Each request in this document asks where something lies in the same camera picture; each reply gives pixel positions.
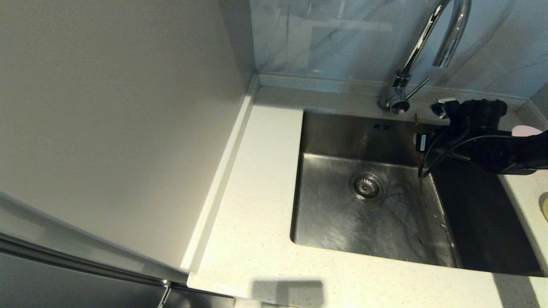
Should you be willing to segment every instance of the backsplash tile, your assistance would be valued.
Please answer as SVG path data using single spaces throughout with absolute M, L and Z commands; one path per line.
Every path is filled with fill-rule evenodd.
M 388 81 L 435 0 L 250 0 L 261 72 Z M 548 81 L 548 1 L 473 1 L 449 69 L 432 67 L 452 4 L 411 83 L 528 98 Z
M 384 83 L 375 81 L 352 81 L 348 79 L 302 77 L 274 73 L 261 73 L 260 80 L 261 85 L 265 87 L 313 90 L 317 92 L 341 93 L 357 96 L 379 96 L 385 86 Z M 421 91 L 418 91 L 413 95 L 410 103 L 411 105 L 426 104 L 426 106 L 429 106 L 431 103 L 445 98 L 456 98 L 461 102 L 472 99 L 500 99 L 508 104 L 508 110 L 510 112 L 515 112 L 528 101 L 528 99 L 525 98 L 500 93 L 425 86 Z

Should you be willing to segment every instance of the marble backsplash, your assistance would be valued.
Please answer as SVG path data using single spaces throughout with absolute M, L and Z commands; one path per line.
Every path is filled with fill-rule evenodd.
M 250 0 L 258 71 L 391 81 L 435 0 Z M 548 81 L 548 1 L 475 0 L 448 69 L 431 66 L 443 13 L 411 84 L 531 97 Z

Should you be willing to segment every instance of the chrome faucet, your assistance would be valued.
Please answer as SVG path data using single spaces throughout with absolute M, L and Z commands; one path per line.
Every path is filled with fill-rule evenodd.
M 387 88 L 383 96 L 379 99 L 378 104 L 382 109 L 390 110 L 396 114 L 406 112 L 409 109 L 409 98 L 430 80 L 429 77 L 426 77 L 415 89 L 413 89 L 409 94 L 406 94 L 406 86 L 411 79 L 411 68 L 419 57 L 419 54 L 423 49 L 426 40 L 430 36 L 432 29 L 436 25 L 436 22 L 450 1 L 451 0 L 438 0 L 437 4 L 434 6 L 432 14 L 430 14 L 426 25 L 424 25 L 419 39 L 414 45 L 406 64 L 401 70 L 396 71 L 396 79 L 392 83 L 392 86 Z M 436 58 L 432 63 L 433 66 L 446 68 L 449 65 L 449 62 L 451 62 L 453 54 L 455 53 L 456 47 L 460 42 L 460 38 L 463 36 L 466 22 L 468 21 L 472 0 L 453 1 L 453 16 L 449 22 L 449 27 L 447 28 L 442 45 L 440 46 Z

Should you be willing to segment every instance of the faucet handle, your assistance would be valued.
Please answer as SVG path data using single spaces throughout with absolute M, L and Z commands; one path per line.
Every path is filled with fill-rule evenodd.
M 415 95 L 415 93 L 420 90 L 420 88 L 422 88 L 426 83 L 428 83 L 428 81 L 430 81 L 430 77 L 426 77 L 424 78 L 424 80 L 419 83 L 418 86 L 416 86 L 409 94 L 407 94 L 406 96 L 406 100 L 410 99 L 411 96 Z

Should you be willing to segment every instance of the pink object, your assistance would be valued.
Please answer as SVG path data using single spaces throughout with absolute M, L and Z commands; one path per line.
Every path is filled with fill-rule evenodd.
M 527 137 L 538 135 L 543 131 L 527 125 L 518 125 L 512 128 L 512 136 L 514 137 Z

